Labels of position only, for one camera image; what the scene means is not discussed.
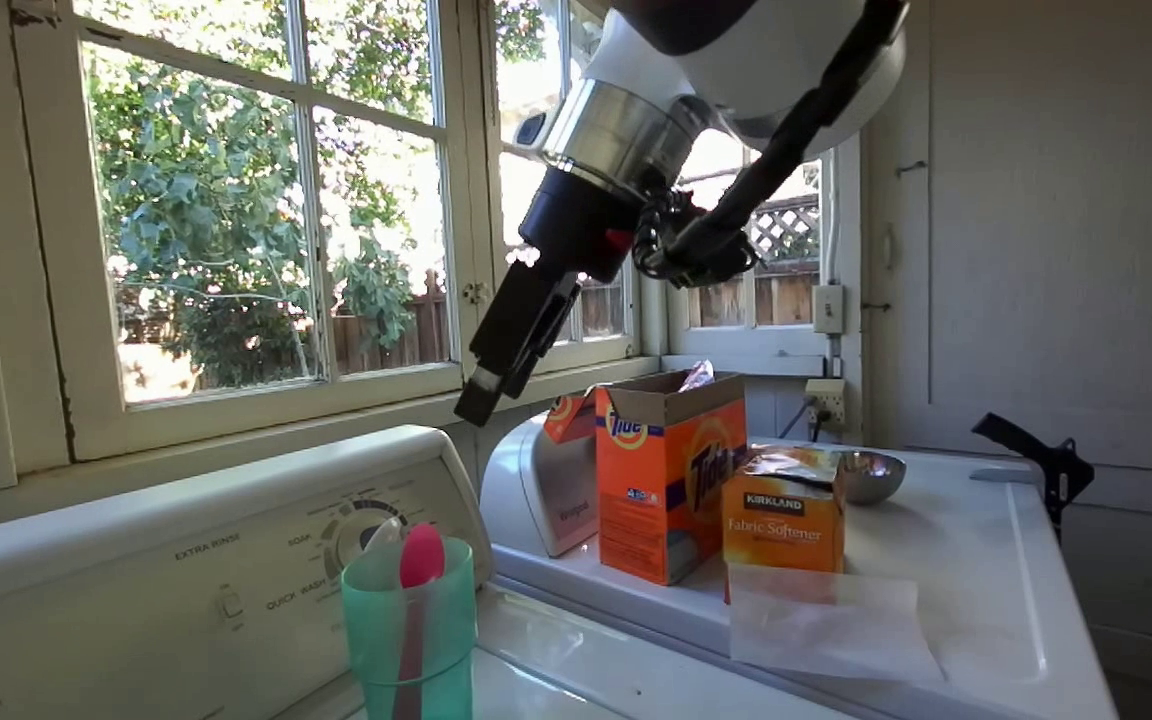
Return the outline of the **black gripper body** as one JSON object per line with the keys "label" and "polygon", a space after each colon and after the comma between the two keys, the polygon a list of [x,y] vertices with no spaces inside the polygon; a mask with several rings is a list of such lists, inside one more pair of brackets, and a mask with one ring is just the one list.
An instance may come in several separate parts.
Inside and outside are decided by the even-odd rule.
{"label": "black gripper body", "polygon": [[576,278],[612,282],[624,263],[641,221],[641,204],[624,200],[576,172],[551,167],[526,221],[519,237],[536,259],[511,259],[496,288],[483,326],[471,338],[481,397],[517,397],[536,361],[551,347],[576,302]]}

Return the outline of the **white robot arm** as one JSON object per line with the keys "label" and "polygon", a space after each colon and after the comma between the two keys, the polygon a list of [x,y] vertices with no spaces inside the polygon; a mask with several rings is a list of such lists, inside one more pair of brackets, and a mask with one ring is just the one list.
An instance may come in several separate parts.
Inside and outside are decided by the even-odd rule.
{"label": "white robot arm", "polygon": [[547,163],[470,352],[456,418],[519,397],[576,306],[624,259],[672,288],[755,263],[748,218],[861,131],[906,72],[911,0],[612,0],[585,81],[541,131]]}

